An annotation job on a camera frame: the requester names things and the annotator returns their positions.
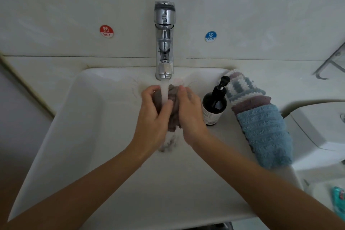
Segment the black bottle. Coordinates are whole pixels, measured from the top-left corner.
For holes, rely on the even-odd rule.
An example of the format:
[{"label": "black bottle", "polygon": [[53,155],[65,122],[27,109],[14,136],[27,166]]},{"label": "black bottle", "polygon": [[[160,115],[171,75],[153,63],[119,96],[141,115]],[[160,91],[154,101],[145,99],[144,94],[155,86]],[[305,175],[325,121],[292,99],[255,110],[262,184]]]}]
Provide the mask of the black bottle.
[{"label": "black bottle", "polygon": [[206,125],[215,125],[226,108],[226,88],[230,77],[222,76],[220,84],[215,86],[213,92],[207,93],[203,99],[204,122]]}]

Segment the sink basin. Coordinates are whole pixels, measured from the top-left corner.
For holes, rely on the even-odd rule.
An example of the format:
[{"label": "sink basin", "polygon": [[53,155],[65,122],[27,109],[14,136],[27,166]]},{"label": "sink basin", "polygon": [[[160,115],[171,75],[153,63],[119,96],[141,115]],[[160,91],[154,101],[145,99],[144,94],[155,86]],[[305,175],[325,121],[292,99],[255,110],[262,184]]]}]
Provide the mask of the sink basin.
[{"label": "sink basin", "polygon": [[[93,68],[77,76],[20,189],[9,219],[128,145],[140,110],[141,91],[160,84],[155,70]],[[171,84],[189,86],[202,98],[228,70],[175,67],[174,71]],[[230,106],[209,130],[255,160]],[[274,172],[300,186],[291,167]],[[242,197],[186,144],[178,128],[175,144],[169,151],[154,153],[82,229],[183,229],[254,216]]]}]

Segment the hot label sticker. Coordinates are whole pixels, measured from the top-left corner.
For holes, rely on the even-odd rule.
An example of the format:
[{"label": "hot label sticker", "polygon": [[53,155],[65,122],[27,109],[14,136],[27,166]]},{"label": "hot label sticker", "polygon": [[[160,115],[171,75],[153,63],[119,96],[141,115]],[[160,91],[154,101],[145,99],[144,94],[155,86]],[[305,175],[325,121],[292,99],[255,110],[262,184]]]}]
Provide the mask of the hot label sticker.
[{"label": "hot label sticker", "polygon": [[217,38],[217,33],[214,31],[210,31],[206,34],[205,40],[206,42],[213,42]]},{"label": "hot label sticker", "polygon": [[110,38],[114,35],[114,30],[107,25],[101,26],[99,32],[101,33],[101,36],[104,36],[106,38]]}]

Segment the faucet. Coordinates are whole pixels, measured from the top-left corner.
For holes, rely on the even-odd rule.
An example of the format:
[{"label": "faucet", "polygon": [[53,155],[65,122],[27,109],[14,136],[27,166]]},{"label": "faucet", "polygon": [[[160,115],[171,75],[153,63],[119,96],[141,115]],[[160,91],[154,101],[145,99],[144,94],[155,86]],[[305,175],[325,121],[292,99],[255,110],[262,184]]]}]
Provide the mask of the faucet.
[{"label": "faucet", "polygon": [[168,1],[156,1],[154,11],[156,23],[156,78],[170,79],[174,73],[173,31],[175,4]]}]

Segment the person's left hand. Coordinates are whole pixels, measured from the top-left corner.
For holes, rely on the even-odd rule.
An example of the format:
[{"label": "person's left hand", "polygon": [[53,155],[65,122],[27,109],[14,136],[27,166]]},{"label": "person's left hand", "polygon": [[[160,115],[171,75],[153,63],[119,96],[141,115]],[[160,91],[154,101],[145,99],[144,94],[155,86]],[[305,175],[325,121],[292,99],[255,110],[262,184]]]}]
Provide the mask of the person's left hand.
[{"label": "person's left hand", "polygon": [[159,85],[146,88],[141,93],[142,104],[138,116],[137,127],[128,148],[148,158],[164,142],[168,131],[168,122],[174,103],[168,100],[162,107],[159,115],[152,101],[152,95],[159,90]]}]

